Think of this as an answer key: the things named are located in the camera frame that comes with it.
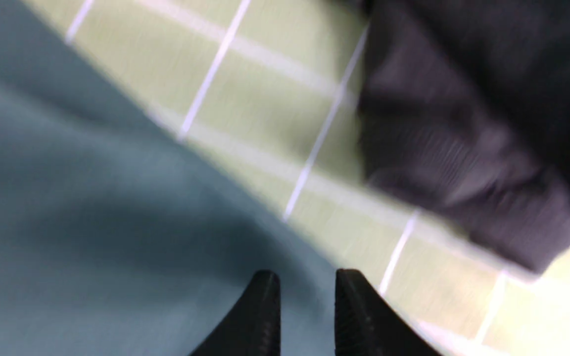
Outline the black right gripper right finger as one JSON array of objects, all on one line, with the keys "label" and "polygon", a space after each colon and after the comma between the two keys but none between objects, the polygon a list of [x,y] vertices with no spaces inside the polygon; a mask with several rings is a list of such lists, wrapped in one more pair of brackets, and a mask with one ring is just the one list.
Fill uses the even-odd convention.
[{"label": "black right gripper right finger", "polygon": [[337,356],[438,356],[357,269],[335,272]]}]

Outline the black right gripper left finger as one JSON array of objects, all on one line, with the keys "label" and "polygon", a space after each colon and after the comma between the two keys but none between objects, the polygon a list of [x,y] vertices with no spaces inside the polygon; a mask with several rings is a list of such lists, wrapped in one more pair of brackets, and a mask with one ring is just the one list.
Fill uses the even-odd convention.
[{"label": "black right gripper left finger", "polygon": [[254,273],[221,322],[193,356],[280,356],[281,287],[275,272]]}]

